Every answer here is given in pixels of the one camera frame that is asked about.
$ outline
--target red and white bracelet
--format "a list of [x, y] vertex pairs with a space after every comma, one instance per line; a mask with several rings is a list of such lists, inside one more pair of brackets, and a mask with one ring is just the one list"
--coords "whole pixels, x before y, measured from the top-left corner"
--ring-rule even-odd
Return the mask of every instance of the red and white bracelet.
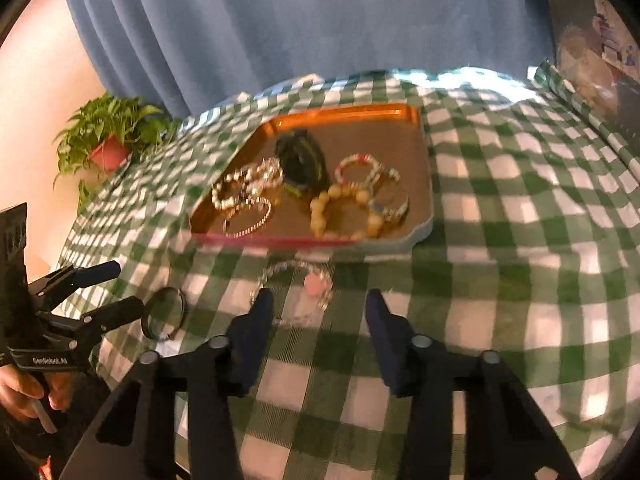
[[[343, 176], [342, 173], [344, 172], [345, 168], [353, 166], [354, 164], [365, 164], [371, 166], [371, 172], [366, 177], [364, 182], [350, 182]], [[340, 164], [335, 167], [334, 179], [336, 184], [339, 184], [340, 186], [349, 186], [357, 189], [369, 189], [380, 180], [381, 173], [382, 164], [380, 164], [375, 158], [364, 153], [355, 153], [354, 155], [350, 155], [347, 158], [341, 160]]]

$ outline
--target wall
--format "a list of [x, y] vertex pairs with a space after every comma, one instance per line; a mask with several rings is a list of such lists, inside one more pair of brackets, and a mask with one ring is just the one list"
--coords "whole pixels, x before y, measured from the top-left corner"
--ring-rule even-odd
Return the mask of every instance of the wall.
[[27, 202], [30, 280], [58, 260], [78, 206], [78, 178], [58, 180], [52, 140], [104, 88], [65, 0], [32, 0], [0, 46], [0, 209]]

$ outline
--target blue curtain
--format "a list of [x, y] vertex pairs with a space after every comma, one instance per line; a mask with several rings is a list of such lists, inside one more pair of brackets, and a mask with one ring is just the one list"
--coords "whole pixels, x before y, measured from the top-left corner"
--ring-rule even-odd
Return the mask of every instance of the blue curtain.
[[67, 0], [103, 84], [198, 114], [307, 73], [440, 72], [524, 78], [554, 56], [546, 0]]

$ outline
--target tablecloth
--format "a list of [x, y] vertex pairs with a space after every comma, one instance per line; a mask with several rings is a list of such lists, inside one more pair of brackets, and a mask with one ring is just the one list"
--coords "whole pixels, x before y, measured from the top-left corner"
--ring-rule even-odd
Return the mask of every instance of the tablecloth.
[[[191, 237], [190, 213], [263, 121], [371, 102], [406, 102], [424, 120], [434, 228], [411, 254], [238, 252]], [[174, 341], [145, 340], [138, 322], [107, 334], [92, 361], [113, 387], [145, 349], [172, 355], [223, 333], [248, 310], [265, 265], [319, 262], [334, 280], [324, 316], [274, 328], [256, 386], [230, 400], [248, 478], [394, 478], [410, 400], [390, 397], [380, 380], [363, 318], [370, 287], [417, 332], [460, 351], [500, 352], [580, 474], [597, 478], [640, 420], [639, 180], [620, 136], [548, 64], [526, 84], [471, 68], [308, 78], [191, 118], [171, 145], [116, 170], [59, 263], [117, 259], [122, 273], [63, 309], [77, 317], [131, 294], [146, 301], [166, 284], [185, 292], [190, 313]], [[278, 311], [301, 283], [276, 284]], [[184, 396], [176, 409], [176, 457], [186, 466]], [[455, 477], [464, 435], [454, 429]]]

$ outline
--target pink pendant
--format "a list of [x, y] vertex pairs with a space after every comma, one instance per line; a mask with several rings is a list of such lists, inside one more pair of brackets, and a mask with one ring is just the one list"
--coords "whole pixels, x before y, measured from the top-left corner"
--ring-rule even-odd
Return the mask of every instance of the pink pendant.
[[314, 272], [305, 276], [304, 289], [312, 298], [320, 296], [327, 288], [328, 283]]

